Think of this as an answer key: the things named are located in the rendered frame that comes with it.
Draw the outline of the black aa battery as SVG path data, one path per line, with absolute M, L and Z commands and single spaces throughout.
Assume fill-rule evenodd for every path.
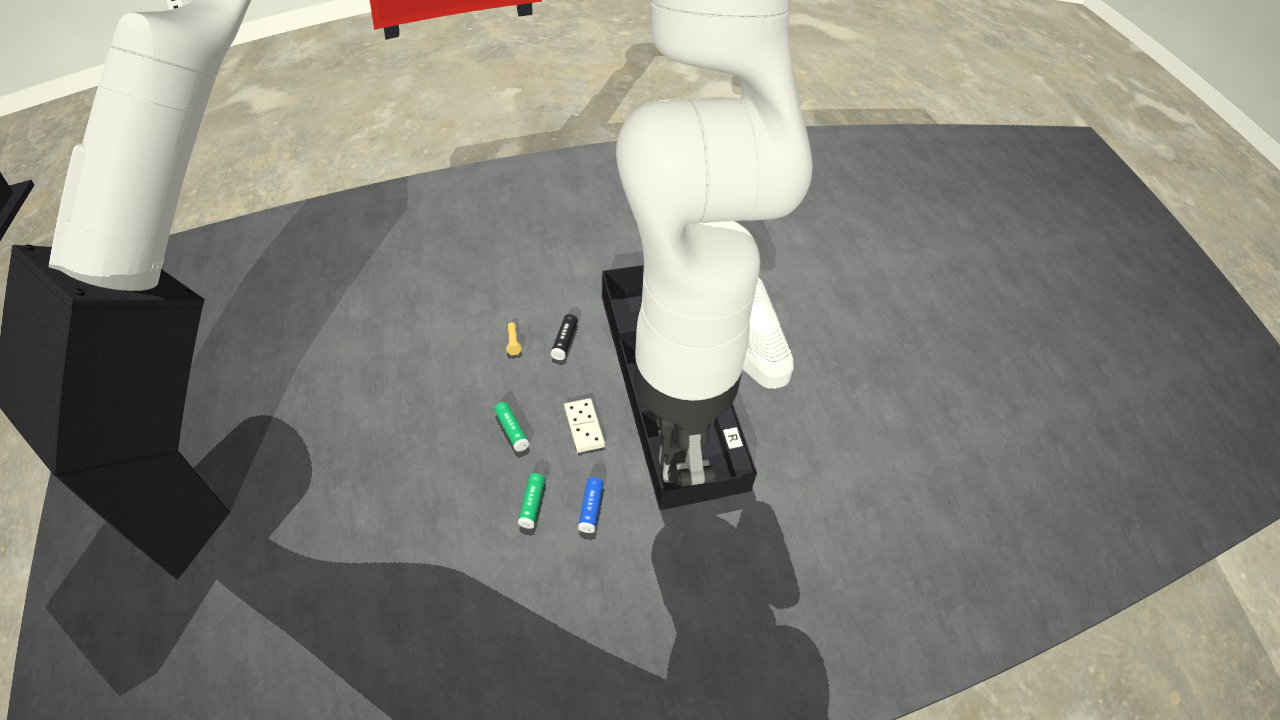
M 556 337 L 556 343 L 553 345 L 553 348 L 550 351 L 550 356 L 554 357 L 556 360 L 564 359 L 564 355 L 567 354 L 567 350 L 570 347 L 570 342 L 572 340 L 577 322 L 579 322 L 577 316 L 573 316 L 572 314 L 564 315 L 561 329 Z

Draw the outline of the blue aa battery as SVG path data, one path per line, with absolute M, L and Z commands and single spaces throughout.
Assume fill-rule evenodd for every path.
M 579 519 L 579 530 L 585 533 L 593 533 L 596 527 L 596 516 L 599 511 L 599 505 L 602 500 L 603 480 L 591 477 L 588 478 L 586 489 L 582 498 L 582 509 Z

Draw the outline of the black divided bin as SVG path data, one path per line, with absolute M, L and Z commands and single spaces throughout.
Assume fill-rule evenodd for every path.
M 701 448 L 701 460 L 708 459 L 716 471 L 714 482 L 682 488 L 663 480 L 657 418 L 639 398 L 634 382 L 637 316 L 643 305 L 643 273 L 644 265 L 602 272 L 602 300 L 659 510 L 750 492 L 756 478 L 756 468 L 733 404 L 716 418 L 709 430 L 708 445 Z

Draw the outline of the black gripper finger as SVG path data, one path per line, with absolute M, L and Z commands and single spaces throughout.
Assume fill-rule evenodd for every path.
M 659 430 L 658 430 L 658 436 L 660 436 L 660 424 L 659 424 L 659 416 L 657 416 L 657 415 L 655 415 L 655 418 L 657 418 L 657 427 L 659 427 Z M 660 468 L 663 468 L 663 462 L 664 462 L 664 460 L 663 460 L 663 455 L 664 455 L 664 454 L 662 452 L 662 447 L 660 447 L 660 455 L 659 455 L 659 462 L 660 462 Z
M 675 447 L 675 445 L 669 441 L 672 421 L 667 421 L 659 416 L 659 424 L 660 447 L 664 454 L 663 460 L 666 461 L 663 462 L 662 470 L 663 480 L 669 482 L 669 484 L 675 482 L 675 484 L 681 487 L 714 482 L 716 471 L 709 465 L 709 460 L 701 460 L 701 434 L 689 436 L 689 451 L 686 457 L 686 451 Z

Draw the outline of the green aa battery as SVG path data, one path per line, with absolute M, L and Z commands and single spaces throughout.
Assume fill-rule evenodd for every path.
M 532 528 L 536 518 L 538 509 L 541 500 L 541 491 L 545 483 L 545 478 L 538 473 L 532 473 L 529 477 L 529 484 L 524 495 L 524 503 L 518 515 L 518 525 L 525 528 Z
M 515 450 L 524 451 L 525 448 L 527 448 L 529 439 L 526 438 L 526 436 L 524 436 L 524 430 L 518 425 L 518 421 L 516 420 L 513 413 L 511 411 L 509 405 L 506 402 L 497 404 L 494 411 L 497 413 L 500 425 L 504 428 L 506 434 L 508 436 Z

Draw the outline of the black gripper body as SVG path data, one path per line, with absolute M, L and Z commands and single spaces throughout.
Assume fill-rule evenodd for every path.
M 741 375 L 730 389 L 716 397 L 703 400 L 675 398 L 655 389 L 645 380 L 637 369 L 635 355 L 634 382 L 639 398 L 657 416 L 672 421 L 671 443 L 685 451 L 689 451 L 689 436 L 701 434 L 701 448 L 707 446 L 709 424 L 733 404 L 733 398 L 739 392 Z

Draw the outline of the white domino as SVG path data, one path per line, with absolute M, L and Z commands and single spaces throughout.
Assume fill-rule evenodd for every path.
M 577 454 L 604 447 L 591 398 L 564 404 Z

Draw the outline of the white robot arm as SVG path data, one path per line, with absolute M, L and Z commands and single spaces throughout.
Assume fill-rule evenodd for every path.
M 157 286 L 214 76 L 250 3 L 192 0 L 122 17 L 70 155 L 50 268 L 109 290 Z M 788 6 L 652 0 L 664 56 L 742 85 L 741 97 L 646 102 L 617 138 L 644 255 L 637 369 L 675 398 L 722 395 L 742 370 L 780 388 L 794 372 L 756 242 L 736 223 L 788 215 L 812 183 Z

